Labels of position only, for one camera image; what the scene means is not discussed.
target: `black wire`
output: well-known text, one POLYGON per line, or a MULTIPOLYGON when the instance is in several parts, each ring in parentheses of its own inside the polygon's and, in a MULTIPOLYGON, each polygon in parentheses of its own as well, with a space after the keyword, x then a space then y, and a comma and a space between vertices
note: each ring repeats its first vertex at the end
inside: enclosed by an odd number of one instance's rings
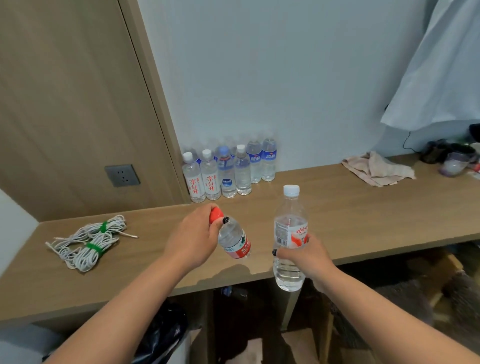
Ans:
POLYGON ((420 152, 417 152, 417 151, 416 151, 415 149, 413 149, 413 148, 409 148, 409 147, 405 148, 405 143, 407 142, 407 139, 410 138, 410 134, 412 134, 412 132, 408 132, 408 136, 406 137, 405 141, 403 142, 402 148, 403 148, 403 149, 413 150, 415 153, 420 153, 420 152))

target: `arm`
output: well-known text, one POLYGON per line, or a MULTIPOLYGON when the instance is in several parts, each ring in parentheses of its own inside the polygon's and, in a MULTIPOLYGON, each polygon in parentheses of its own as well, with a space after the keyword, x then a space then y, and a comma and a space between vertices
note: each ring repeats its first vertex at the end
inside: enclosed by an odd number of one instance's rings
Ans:
POLYGON ((312 278, 384 363, 480 363, 480 357, 467 348, 340 271, 315 237, 310 236, 303 248, 281 248, 276 255, 312 278))
POLYGON ((129 363, 166 297, 215 250, 222 226, 220 218, 209 227, 215 206, 202 206, 183 219, 164 254, 70 336, 46 363, 129 363))

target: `electrical outlet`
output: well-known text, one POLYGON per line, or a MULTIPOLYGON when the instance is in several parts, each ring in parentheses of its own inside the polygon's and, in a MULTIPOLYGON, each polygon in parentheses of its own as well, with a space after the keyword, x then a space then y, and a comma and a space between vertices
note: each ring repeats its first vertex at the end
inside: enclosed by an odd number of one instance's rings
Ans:
POLYGON ((105 166, 105 172, 107 172, 108 178, 112 181, 113 187, 136 186, 140 184, 131 164, 105 166))

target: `bundled white cable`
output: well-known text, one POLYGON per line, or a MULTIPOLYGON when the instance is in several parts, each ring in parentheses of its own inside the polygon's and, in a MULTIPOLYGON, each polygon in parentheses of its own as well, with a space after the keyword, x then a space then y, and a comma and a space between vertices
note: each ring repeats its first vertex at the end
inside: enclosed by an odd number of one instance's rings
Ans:
POLYGON ((125 218, 117 215, 103 223, 88 224, 68 238, 54 238, 52 243, 45 244, 66 263, 68 268, 88 272, 103 253, 118 241, 118 237, 114 237, 113 234, 138 238, 136 235, 124 233, 126 228, 125 218), (84 244, 84 247, 80 246, 74 250, 69 247, 78 243, 84 244))

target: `green velcro strap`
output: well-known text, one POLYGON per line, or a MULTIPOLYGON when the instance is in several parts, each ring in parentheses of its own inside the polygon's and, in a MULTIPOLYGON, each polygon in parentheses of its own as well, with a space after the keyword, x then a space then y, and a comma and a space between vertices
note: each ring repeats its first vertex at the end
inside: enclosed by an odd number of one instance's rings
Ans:
POLYGON ((97 253, 98 253, 98 257, 100 258, 103 253, 104 253, 104 250, 102 248, 100 248, 98 245, 95 245, 95 244, 92 244, 92 243, 87 243, 85 244, 85 246, 87 248, 90 248, 90 249, 93 249, 95 250, 97 253))
POLYGON ((102 226, 100 226, 100 232, 106 232, 107 231, 107 222, 104 221, 102 226))

